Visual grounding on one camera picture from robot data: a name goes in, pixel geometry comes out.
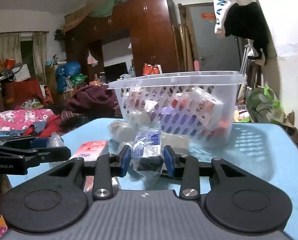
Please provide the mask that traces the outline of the pink blue packet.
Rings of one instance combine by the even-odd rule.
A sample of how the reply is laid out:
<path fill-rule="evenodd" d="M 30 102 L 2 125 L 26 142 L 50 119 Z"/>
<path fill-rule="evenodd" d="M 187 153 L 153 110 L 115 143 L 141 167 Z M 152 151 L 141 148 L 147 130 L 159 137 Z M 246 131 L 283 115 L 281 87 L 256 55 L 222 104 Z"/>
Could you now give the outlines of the pink blue packet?
<path fill-rule="evenodd" d="M 80 148 L 70 157 L 83 158 L 84 163 L 95 162 L 97 158 L 108 153 L 108 140 L 84 142 Z M 85 172 L 84 192 L 90 192 L 94 185 L 95 168 L 89 167 Z"/>

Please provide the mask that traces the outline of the blue item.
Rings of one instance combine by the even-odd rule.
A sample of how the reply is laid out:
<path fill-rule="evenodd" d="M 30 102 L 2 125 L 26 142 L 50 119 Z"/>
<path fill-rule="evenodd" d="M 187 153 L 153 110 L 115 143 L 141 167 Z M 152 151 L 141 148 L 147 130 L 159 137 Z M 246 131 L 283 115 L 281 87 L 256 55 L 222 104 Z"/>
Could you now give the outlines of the blue item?
<path fill-rule="evenodd" d="M 142 127 L 137 131 L 132 145 L 131 161 L 133 170 L 145 178 L 161 175 L 164 158 L 161 154 L 161 129 Z"/>

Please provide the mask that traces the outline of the white plastic perforated basket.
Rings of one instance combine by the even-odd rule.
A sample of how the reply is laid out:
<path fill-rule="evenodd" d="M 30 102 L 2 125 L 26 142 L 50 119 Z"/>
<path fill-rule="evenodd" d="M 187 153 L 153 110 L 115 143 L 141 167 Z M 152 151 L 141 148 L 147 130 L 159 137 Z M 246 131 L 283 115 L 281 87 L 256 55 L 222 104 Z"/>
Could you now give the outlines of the white plastic perforated basket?
<path fill-rule="evenodd" d="M 240 72 L 199 71 L 123 79 L 108 88 L 131 127 L 159 127 L 214 148 L 229 141 L 237 91 L 244 83 Z"/>

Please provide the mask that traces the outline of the pink floral bedding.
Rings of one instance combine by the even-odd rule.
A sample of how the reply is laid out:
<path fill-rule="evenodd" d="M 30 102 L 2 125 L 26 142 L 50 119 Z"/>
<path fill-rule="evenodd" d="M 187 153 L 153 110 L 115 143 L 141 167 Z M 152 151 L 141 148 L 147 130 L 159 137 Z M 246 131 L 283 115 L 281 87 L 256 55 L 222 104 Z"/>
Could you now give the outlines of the pink floral bedding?
<path fill-rule="evenodd" d="M 46 121 L 54 113 L 50 109 L 19 109 L 0 112 L 0 132 L 22 131 L 37 121 Z"/>

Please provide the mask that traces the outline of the maroon clothing pile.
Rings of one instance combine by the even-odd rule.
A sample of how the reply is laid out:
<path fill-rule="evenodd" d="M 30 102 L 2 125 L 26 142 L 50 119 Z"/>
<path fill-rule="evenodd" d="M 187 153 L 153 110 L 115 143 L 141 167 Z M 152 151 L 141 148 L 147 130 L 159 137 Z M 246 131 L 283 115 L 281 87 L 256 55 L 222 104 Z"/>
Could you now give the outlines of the maroon clothing pile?
<path fill-rule="evenodd" d="M 67 125 L 79 118 L 94 120 L 115 115 L 116 94 L 107 85 L 81 87 L 66 103 L 60 115 L 60 124 Z"/>

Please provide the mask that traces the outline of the green white plastic bag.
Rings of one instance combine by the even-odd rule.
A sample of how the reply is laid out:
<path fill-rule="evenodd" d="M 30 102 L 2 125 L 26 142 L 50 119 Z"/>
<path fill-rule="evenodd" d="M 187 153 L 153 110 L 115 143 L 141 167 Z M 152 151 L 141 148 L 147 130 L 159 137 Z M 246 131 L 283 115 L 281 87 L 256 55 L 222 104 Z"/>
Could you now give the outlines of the green white plastic bag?
<path fill-rule="evenodd" d="M 254 123 L 284 123 L 285 111 L 269 86 L 254 89 L 247 98 L 246 107 Z"/>

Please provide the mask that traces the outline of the blue plastic bags stack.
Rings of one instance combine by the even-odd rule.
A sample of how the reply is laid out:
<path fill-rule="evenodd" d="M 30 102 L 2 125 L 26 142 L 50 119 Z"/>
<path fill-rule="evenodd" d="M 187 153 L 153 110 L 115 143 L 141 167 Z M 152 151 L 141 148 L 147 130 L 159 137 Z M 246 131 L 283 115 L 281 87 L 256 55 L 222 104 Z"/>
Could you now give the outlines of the blue plastic bags stack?
<path fill-rule="evenodd" d="M 59 65 L 55 70 L 57 92 L 64 93 L 71 90 L 73 85 L 69 79 L 79 74 L 81 74 L 81 65 L 78 62 L 67 62 Z"/>

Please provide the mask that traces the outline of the beige window curtain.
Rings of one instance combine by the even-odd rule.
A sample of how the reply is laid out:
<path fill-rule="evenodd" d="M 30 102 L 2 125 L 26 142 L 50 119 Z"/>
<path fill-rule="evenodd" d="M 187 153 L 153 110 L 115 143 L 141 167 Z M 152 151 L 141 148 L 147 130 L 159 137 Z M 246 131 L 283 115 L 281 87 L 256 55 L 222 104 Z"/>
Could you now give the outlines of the beige window curtain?
<path fill-rule="evenodd" d="M 32 33 L 32 53 L 35 77 L 40 82 L 46 83 L 45 64 L 47 56 L 46 32 Z M 20 32 L 0 33 L 0 61 L 5 63 L 6 59 L 22 63 Z"/>

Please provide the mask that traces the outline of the grey door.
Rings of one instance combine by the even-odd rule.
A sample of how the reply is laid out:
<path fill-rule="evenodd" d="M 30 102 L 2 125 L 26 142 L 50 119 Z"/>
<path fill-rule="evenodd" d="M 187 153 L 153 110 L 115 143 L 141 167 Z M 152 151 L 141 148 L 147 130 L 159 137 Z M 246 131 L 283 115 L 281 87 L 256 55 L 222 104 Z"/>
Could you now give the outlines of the grey door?
<path fill-rule="evenodd" d="M 188 6 L 196 44 L 195 59 L 201 71 L 239 71 L 242 62 L 242 41 L 238 37 L 218 38 L 214 32 L 216 16 L 213 3 Z"/>

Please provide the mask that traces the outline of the dark red wooden wardrobe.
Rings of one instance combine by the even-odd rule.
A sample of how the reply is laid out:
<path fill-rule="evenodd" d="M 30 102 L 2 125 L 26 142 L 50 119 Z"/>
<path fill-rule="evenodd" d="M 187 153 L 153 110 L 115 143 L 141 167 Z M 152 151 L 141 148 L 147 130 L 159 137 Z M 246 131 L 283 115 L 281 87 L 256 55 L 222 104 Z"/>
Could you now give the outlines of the dark red wooden wardrobe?
<path fill-rule="evenodd" d="M 129 0 L 118 3 L 112 15 L 87 16 L 65 32 L 67 61 L 78 62 L 93 77 L 104 69 L 101 46 L 129 36 L 136 76 L 144 64 L 157 63 L 165 73 L 184 70 L 182 43 L 172 0 Z"/>

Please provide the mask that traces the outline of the white black hanging hoodie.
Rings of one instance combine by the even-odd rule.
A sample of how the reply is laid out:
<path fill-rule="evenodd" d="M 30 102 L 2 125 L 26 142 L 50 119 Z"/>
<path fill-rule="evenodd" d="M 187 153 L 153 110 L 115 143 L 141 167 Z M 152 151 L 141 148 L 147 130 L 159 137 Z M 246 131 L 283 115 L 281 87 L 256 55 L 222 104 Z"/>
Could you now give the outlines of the white black hanging hoodie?
<path fill-rule="evenodd" d="M 269 33 L 257 0 L 213 0 L 218 38 L 229 36 L 248 40 L 247 55 L 256 64 L 267 63 Z"/>

